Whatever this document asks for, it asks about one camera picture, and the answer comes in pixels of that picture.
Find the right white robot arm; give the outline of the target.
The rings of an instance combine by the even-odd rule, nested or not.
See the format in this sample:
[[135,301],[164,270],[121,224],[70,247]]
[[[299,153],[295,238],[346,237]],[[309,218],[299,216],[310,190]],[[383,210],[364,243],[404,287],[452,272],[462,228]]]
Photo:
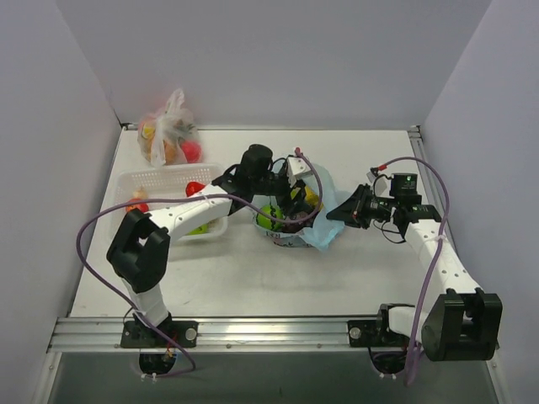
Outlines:
[[362,229],[373,222],[393,224],[440,293],[428,311],[404,304],[381,306],[373,324],[376,339],[392,344],[406,337],[432,361],[490,360],[498,346],[501,299],[484,292],[464,268],[440,228],[439,212],[423,204],[417,175],[396,173],[389,182],[386,197],[376,195],[375,184],[359,185],[327,217]]

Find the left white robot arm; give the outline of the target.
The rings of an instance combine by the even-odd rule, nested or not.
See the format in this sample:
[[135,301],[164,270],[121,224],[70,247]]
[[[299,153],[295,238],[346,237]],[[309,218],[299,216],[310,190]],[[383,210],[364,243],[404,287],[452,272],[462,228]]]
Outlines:
[[244,152],[240,163],[229,167],[201,191],[174,206],[143,213],[134,209],[125,214],[106,254],[116,275],[128,290],[139,321],[141,337],[152,346],[166,343],[170,336],[169,311],[164,304],[160,282],[172,242],[195,228],[228,217],[250,206],[256,195],[291,202],[291,191],[313,166],[299,149],[286,157],[281,169],[273,171],[273,152],[259,144]]

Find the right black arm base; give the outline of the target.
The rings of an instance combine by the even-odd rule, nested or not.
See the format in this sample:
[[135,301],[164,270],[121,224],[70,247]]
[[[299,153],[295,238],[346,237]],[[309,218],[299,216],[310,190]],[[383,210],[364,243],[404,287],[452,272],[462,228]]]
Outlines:
[[408,338],[395,332],[383,330],[376,320],[348,320],[348,339],[352,348],[402,348]]

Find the green apple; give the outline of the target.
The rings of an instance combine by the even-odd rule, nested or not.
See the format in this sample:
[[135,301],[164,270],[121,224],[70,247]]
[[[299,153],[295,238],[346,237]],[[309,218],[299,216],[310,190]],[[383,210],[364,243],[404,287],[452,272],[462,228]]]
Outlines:
[[189,235],[194,236],[194,235],[206,234],[208,231],[209,231],[209,226],[207,224],[204,224],[202,226],[196,227],[193,231],[190,231]]

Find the yellow banana bunch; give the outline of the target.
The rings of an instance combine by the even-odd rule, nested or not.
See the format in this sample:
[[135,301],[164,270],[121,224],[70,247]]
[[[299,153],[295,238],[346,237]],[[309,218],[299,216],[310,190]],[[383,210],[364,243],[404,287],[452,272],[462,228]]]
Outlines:
[[308,186],[304,188],[302,207],[307,213],[315,212],[316,214],[323,208],[323,202],[319,195]]

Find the green watermelon ball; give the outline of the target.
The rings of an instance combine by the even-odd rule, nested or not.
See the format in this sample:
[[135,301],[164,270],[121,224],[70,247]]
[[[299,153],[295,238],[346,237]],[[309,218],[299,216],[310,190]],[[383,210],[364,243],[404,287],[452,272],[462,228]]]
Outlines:
[[279,231],[283,226],[283,223],[280,221],[285,219],[280,207],[269,204],[263,206],[261,211],[263,212],[262,215],[256,215],[256,224],[266,230]]

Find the light blue plastic bag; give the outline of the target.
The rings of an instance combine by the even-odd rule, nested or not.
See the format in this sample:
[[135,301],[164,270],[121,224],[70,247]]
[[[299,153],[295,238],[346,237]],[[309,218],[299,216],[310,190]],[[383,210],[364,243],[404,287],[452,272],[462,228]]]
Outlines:
[[305,226],[295,233],[272,231],[260,226],[257,222],[258,213],[253,213],[252,223],[254,228],[261,236],[268,238],[278,247],[314,247],[318,251],[324,252],[328,250],[332,241],[344,230],[342,221],[331,221],[326,218],[326,214],[350,197],[351,192],[338,189],[328,169],[316,163],[313,166],[321,179],[323,186],[322,201],[326,206],[313,219],[312,226]]

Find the red apple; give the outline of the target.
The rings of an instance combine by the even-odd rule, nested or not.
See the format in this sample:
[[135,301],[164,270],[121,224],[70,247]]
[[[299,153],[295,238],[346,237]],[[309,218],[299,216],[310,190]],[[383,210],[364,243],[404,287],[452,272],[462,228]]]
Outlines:
[[147,198],[147,192],[144,189],[138,189],[132,193],[132,196],[129,199],[130,204],[125,207],[125,211],[130,212],[132,210],[139,210],[142,213],[148,212],[149,206],[145,202]]

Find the purple grape bunch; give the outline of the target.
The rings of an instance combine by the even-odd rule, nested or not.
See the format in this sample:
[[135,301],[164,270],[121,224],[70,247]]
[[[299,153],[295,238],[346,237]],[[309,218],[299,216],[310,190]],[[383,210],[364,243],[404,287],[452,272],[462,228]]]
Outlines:
[[284,224],[280,231],[284,233],[295,234],[301,231],[305,227],[312,227],[315,216],[307,218],[309,214],[305,211],[297,212],[294,215],[291,215],[287,218],[288,221],[292,223]]

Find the red pear fruit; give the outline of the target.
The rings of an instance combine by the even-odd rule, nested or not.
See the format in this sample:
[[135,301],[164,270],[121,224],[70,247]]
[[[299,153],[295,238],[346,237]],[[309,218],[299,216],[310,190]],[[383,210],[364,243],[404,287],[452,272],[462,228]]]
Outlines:
[[196,181],[191,181],[191,182],[188,182],[185,186],[185,195],[187,197],[191,197],[197,193],[199,193],[202,189],[205,188],[205,184],[204,183],[200,183],[200,182],[196,182]]

